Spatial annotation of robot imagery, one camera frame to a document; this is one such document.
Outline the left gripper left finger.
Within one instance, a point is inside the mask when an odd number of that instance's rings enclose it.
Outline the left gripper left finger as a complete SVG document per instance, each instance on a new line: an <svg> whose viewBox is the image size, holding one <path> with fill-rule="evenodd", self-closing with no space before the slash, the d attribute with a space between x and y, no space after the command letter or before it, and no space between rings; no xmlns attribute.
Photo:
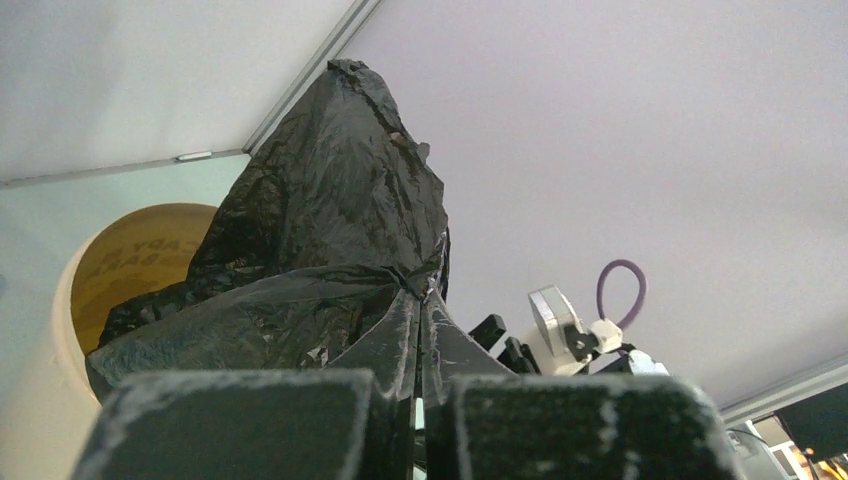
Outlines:
<svg viewBox="0 0 848 480"><path fill-rule="evenodd" d="M315 370L138 374L106 400L75 479L409 479L419 301Z"/></svg>

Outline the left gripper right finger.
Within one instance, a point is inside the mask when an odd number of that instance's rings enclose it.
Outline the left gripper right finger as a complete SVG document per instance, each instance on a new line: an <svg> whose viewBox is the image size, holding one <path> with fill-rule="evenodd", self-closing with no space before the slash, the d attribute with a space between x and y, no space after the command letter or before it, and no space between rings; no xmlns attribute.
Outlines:
<svg viewBox="0 0 848 480"><path fill-rule="evenodd" d="M717 412L666 375L518 375L450 317L421 308L431 479L740 479Z"/></svg>

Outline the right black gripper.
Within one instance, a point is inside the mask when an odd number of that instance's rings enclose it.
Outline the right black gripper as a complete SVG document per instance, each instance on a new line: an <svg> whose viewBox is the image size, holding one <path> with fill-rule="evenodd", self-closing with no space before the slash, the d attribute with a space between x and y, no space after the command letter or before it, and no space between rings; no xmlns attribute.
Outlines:
<svg viewBox="0 0 848 480"><path fill-rule="evenodd" d="M490 352L505 335L506 326L498 314L489 314L470 332L469 336L485 351ZM607 353L595 353L592 360L608 359L596 374L665 375L666 366L634 345L625 343ZM540 368L530 347L515 337L508 337L497 360L510 371L520 375L539 375Z"/></svg>

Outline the black trash bag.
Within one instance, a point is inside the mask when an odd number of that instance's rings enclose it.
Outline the black trash bag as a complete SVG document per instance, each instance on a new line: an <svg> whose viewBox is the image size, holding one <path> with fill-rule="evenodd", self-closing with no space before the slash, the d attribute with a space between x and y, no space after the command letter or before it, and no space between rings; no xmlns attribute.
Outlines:
<svg viewBox="0 0 848 480"><path fill-rule="evenodd" d="M186 277L111 309L85 359L104 400L161 370L321 368L397 294L448 288L444 185L384 79L334 60L232 185Z"/></svg>

